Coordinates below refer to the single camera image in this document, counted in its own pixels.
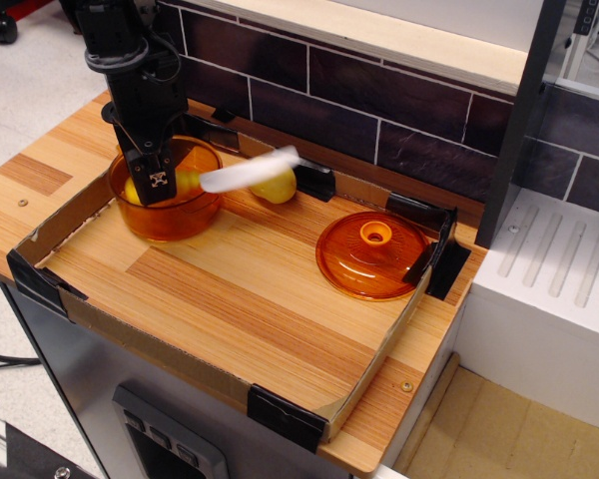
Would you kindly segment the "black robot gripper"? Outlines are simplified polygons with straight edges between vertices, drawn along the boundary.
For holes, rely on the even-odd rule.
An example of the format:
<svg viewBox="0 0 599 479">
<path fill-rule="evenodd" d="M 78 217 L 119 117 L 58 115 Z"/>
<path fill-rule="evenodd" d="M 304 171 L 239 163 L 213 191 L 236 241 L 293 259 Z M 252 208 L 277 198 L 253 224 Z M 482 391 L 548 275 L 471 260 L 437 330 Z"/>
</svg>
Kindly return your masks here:
<svg viewBox="0 0 599 479">
<path fill-rule="evenodd" d="M 113 102 L 108 121 L 138 152 L 125 152 L 124 195 L 136 206 L 172 199 L 176 163 L 168 131 L 186 111 L 181 58 L 170 35 L 154 28 L 156 1 L 78 1 L 74 17 L 88 67 L 105 76 Z"/>
</svg>

